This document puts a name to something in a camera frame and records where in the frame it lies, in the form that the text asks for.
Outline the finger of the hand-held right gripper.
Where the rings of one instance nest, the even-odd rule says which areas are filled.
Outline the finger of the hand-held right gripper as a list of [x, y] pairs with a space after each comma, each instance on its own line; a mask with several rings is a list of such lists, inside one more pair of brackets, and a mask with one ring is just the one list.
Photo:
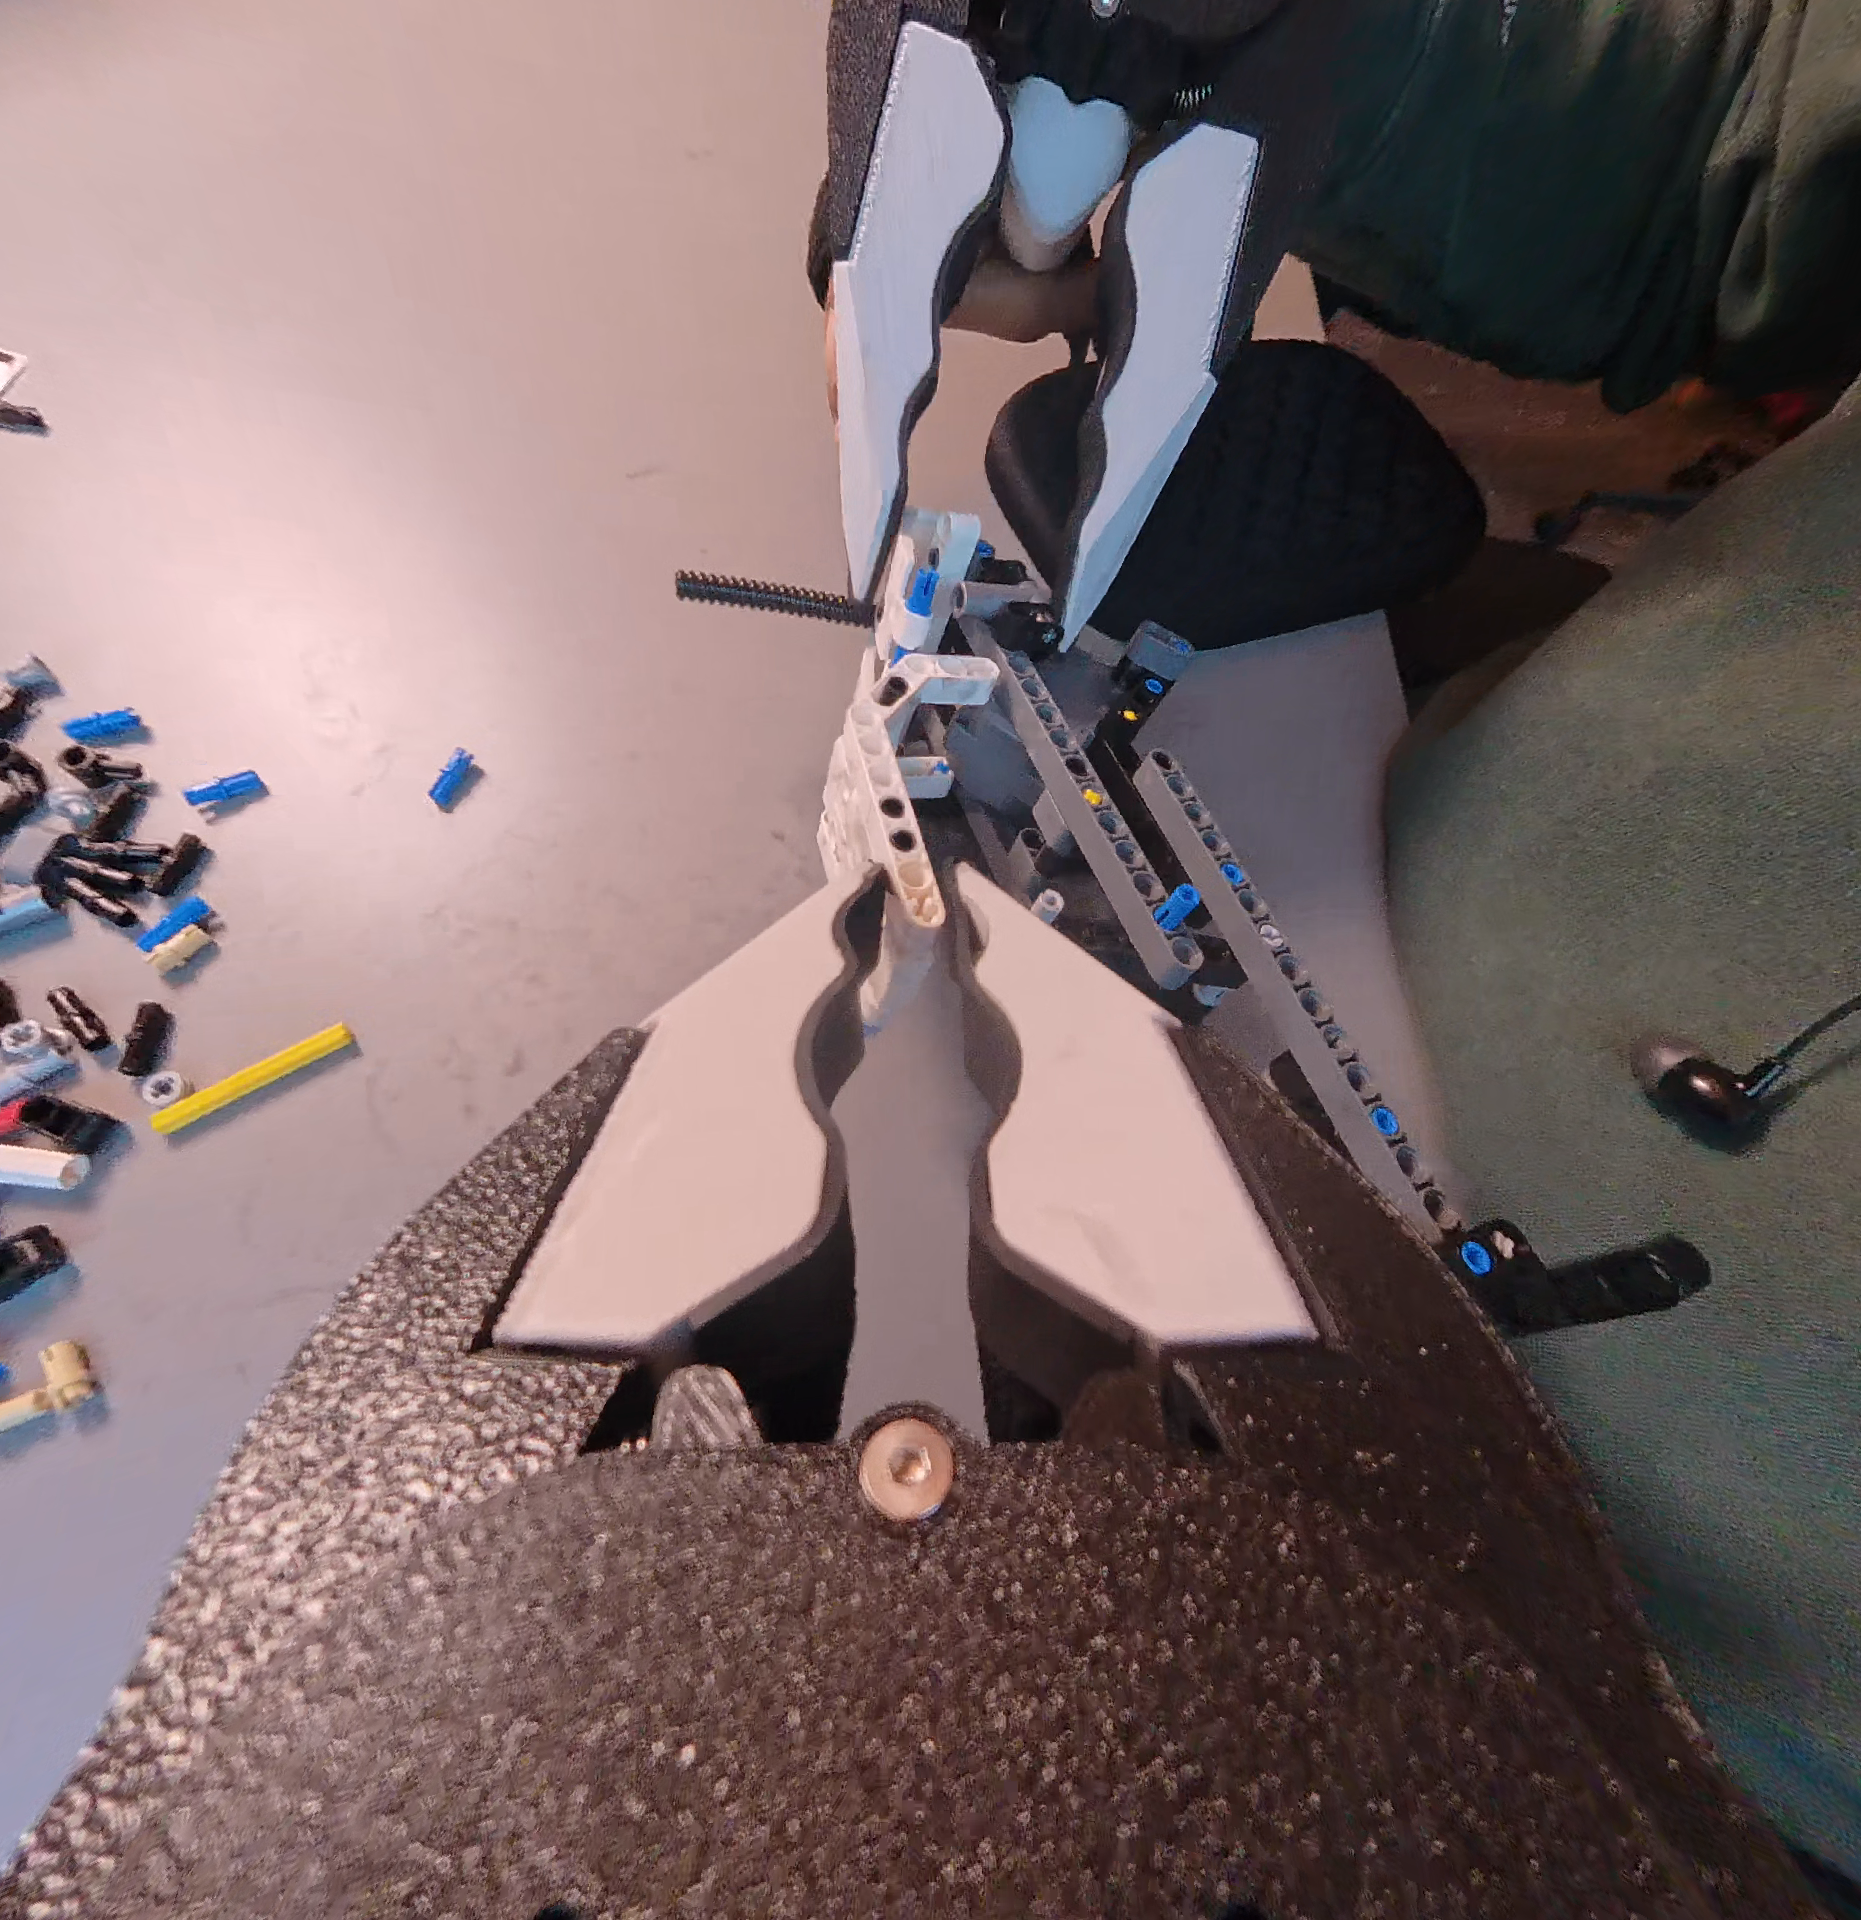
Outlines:
[[1010, 117], [962, 21], [830, 26], [830, 317], [849, 589], [869, 601], [907, 502], [941, 321], [1005, 194]]
[[1105, 227], [1105, 344], [1055, 589], [1074, 649], [1189, 446], [1233, 321], [1262, 140], [1190, 121], [1139, 159]]

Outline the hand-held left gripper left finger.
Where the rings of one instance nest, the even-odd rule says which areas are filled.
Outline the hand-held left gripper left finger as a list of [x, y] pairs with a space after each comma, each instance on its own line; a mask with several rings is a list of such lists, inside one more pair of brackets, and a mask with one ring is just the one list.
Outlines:
[[882, 921], [875, 868], [832, 879], [639, 1029], [495, 1347], [679, 1347], [820, 1253], [849, 1205], [832, 1102]]

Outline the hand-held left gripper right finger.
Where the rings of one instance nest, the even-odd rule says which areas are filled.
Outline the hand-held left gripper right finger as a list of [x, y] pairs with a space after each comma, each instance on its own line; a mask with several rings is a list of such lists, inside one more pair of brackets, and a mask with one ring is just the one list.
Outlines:
[[1018, 1281], [1159, 1357], [1309, 1343], [1288, 1260], [1181, 1067], [1180, 1023], [973, 865], [954, 868], [973, 1226]]

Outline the brick truck chassis model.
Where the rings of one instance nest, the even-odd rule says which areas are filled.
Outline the brick truck chassis model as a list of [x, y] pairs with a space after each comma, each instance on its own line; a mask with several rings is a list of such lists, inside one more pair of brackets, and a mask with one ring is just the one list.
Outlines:
[[1504, 1335], [1670, 1313], [1711, 1283], [1684, 1238], [1542, 1264], [1517, 1226], [1455, 1211], [1189, 766], [1139, 741], [1190, 665], [1180, 635], [1146, 626], [1069, 706], [1048, 591], [973, 513], [907, 512], [875, 599], [700, 569], [678, 595], [869, 628], [861, 695], [918, 700], [893, 724], [899, 771], [919, 806], [962, 813], [957, 852], [1166, 1013], [1243, 1048]]

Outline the person's right forearm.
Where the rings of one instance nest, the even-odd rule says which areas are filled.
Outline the person's right forearm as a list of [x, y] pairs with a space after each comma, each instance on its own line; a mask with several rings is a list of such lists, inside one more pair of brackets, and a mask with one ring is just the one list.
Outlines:
[[1861, 2], [1360, 2], [1292, 251], [1513, 376], [1861, 371]]

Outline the grey desk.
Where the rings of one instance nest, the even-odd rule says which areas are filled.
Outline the grey desk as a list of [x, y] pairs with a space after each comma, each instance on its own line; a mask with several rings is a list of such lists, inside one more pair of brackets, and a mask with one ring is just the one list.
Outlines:
[[[135, 706], [199, 822], [197, 1083], [268, 1098], [16, 1204], [75, 1264], [0, 1353], [101, 1405], [0, 1442], [0, 1864], [135, 1664], [340, 1286], [609, 1029], [820, 879], [855, 639], [679, 604], [841, 584], [824, 2], [0, 2], [0, 672]], [[484, 766], [453, 813], [427, 788]]]

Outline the person's right hand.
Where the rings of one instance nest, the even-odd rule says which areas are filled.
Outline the person's right hand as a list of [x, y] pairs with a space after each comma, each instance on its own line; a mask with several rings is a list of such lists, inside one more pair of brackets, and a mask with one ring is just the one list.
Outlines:
[[1098, 326], [1098, 280], [1100, 259], [1094, 251], [1074, 255], [1045, 274], [990, 251], [973, 266], [944, 326], [1005, 344], [1041, 344], [1048, 336], [1086, 344]]

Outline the yellow axle rod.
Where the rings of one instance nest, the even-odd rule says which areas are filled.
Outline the yellow axle rod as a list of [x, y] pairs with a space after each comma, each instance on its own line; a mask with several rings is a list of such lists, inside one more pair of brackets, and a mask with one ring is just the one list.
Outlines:
[[174, 1099], [172, 1105], [158, 1105], [150, 1115], [150, 1127], [158, 1138], [174, 1138], [185, 1135], [190, 1127], [197, 1127], [199, 1123], [209, 1123], [308, 1069], [318, 1069], [322, 1064], [342, 1057], [350, 1051], [358, 1048], [358, 1039], [354, 1030], [354, 1025], [346, 1023], [333, 1023], [296, 1045], [286, 1045], [242, 1069], [235, 1069], [231, 1074]]

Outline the person's green sweatshirt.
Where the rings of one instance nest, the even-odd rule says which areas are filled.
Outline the person's green sweatshirt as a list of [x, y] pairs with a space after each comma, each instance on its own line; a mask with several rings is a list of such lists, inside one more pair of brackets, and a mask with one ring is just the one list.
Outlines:
[[1677, 1234], [1686, 1305], [1525, 1347], [1695, 1713], [1861, 1888], [1861, 1016], [1742, 1139], [1633, 1045], [1745, 1069], [1861, 992], [1861, 373], [1390, 788], [1396, 954], [1472, 1192], [1547, 1263]]

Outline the pile of small brick parts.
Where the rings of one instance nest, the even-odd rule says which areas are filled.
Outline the pile of small brick parts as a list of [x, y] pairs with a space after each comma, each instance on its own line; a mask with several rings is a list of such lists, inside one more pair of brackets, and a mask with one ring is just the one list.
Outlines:
[[[30, 738], [59, 692], [36, 653], [0, 672], [0, 965], [90, 918], [172, 984], [226, 931], [197, 890], [209, 843], [197, 829], [148, 832], [154, 777], [135, 706], [54, 718]], [[70, 1264], [66, 1240], [45, 1222], [6, 1222], [6, 1204], [71, 1192], [128, 1135], [121, 1098], [82, 1090], [82, 1079], [115, 1072], [150, 1115], [168, 1115], [194, 1095], [174, 1029], [166, 994], [115, 1016], [75, 982], [26, 992], [0, 969], [0, 1305]]]

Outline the tan angled connector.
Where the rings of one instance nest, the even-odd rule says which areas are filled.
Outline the tan angled connector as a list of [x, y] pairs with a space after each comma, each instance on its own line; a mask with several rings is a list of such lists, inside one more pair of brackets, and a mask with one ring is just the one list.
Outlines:
[[101, 1390], [103, 1384], [86, 1347], [79, 1339], [56, 1339], [40, 1349], [40, 1384], [0, 1399], [0, 1438], [75, 1412], [101, 1396]]

